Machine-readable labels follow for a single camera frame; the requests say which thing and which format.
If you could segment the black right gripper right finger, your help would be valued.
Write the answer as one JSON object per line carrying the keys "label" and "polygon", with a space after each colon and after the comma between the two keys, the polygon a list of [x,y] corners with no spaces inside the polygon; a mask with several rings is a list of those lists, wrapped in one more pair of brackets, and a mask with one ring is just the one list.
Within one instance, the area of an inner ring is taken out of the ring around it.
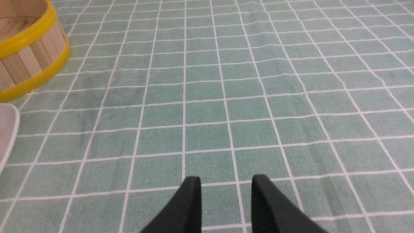
{"label": "black right gripper right finger", "polygon": [[256,174],[251,184],[253,233],[325,233],[295,206],[265,174]]}

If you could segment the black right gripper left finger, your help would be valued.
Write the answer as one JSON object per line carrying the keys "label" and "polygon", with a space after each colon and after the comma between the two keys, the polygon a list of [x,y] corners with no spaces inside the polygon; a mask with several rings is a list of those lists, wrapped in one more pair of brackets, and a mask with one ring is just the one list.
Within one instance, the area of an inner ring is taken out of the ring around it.
{"label": "black right gripper left finger", "polygon": [[186,177],[165,207],[141,233],[201,233],[202,189],[199,177]]}

